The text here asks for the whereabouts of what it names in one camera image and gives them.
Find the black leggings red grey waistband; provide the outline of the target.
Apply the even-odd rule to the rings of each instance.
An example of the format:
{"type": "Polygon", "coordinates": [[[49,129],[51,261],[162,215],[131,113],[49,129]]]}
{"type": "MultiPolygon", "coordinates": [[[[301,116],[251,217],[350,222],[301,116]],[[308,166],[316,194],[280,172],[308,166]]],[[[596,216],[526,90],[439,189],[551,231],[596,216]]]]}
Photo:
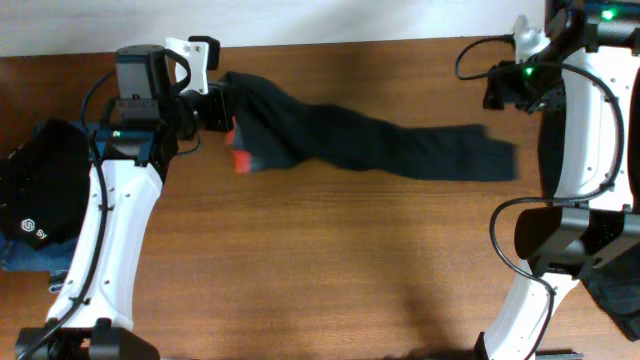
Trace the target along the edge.
{"type": "Polygon", "coordinates": [[[237,93],[227,143],[239,173],[319,159],[418,180],[517,177],[514,145],[488,137],[479,124],[405,128],[336,105],[304,103],[257,75],[228,72],[223,80],[237,93]]]}

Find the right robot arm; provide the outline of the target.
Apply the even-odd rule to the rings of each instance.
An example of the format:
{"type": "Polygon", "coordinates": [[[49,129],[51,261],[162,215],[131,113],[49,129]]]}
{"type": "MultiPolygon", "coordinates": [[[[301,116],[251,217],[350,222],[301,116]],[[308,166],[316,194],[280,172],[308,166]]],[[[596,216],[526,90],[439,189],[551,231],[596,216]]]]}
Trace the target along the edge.
{"type": "Polygon", "coordinates": [[[534,359],[566,295],[639,241],[639,6],[550,1],[543,28],[520,16],[504,39],[514,57],[485,73],[485,107],[561,112],[564,143],[551,194],[520,199],[515,280],[474,355],[534,359]]]}

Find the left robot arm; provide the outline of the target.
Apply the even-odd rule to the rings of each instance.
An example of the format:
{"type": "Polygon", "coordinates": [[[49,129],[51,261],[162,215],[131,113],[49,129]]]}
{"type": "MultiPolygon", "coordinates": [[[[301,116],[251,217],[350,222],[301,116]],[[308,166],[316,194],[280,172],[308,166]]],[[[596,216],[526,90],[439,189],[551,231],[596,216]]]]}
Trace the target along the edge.
{"type": "Polygon", "coordinates": [[[61,292],[41,328],[23,328],[18,359],[157,359],[133,331],[145,230],[178,143],[207,125],[229,132],[226,86],[207,78],[221,45],[208,36],[116,53],[118,94],[89,135],[89,199],[61,292]]]}

